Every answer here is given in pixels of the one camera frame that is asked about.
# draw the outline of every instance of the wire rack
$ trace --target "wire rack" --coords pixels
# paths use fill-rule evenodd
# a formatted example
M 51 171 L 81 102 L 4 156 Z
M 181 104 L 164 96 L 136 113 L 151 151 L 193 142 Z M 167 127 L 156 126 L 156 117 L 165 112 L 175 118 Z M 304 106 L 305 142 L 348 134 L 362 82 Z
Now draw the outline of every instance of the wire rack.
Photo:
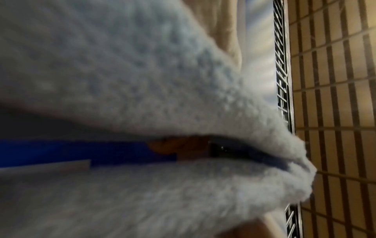
M 289 130 L 295 133 L 287 3 L 285 3 L 284 0 L 273 0 L 273 3 L 278 109 Z M 302 238 L 300 206 L 287 206 L 285 214 L 288 238 Z

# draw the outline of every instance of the blue fabric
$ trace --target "blue fabric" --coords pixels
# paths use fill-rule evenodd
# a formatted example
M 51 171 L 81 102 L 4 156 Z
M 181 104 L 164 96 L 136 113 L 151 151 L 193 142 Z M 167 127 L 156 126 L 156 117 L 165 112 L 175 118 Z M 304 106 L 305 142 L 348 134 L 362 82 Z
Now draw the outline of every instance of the blue fabric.
M 0 141 L 0 167 L 91 160 L 91 166 L 176 161 L 143 142 Z

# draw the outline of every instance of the terry cloth fabric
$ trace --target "terry cloth fabric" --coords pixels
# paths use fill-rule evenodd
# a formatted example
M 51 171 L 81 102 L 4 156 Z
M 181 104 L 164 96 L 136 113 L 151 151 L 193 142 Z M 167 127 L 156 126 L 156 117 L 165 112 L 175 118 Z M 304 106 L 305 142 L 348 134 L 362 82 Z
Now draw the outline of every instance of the terry cloth fabric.
M 286 164 L 3 175 L 4 237 L 208 237 L 309 197 L 304 143 L 182 2 L 3 0 L 0 16 L 1 105 L 129 135 L 234 138 Z

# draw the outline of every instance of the towel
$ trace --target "towel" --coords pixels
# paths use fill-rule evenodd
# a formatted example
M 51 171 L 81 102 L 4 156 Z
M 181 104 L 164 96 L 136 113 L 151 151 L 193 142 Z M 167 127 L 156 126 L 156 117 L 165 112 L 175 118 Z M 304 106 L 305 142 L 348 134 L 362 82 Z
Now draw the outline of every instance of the towel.
M 3 174 L 4 237 L 210 237 L 309 197 L 304 143 L 182 2 L 2 0 L 0 16 L 2 107 L 129 135 L 217 135 L 285 164 Z

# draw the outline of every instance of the wall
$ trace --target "wall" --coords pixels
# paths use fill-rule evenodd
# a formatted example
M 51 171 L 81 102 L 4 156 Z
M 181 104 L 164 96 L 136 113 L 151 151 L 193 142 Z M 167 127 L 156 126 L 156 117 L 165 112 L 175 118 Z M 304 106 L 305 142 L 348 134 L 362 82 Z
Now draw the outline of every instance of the wall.
M 304 237 L 376 237 L 376 0 L 288 4 L 296 133 L 319 170 Z

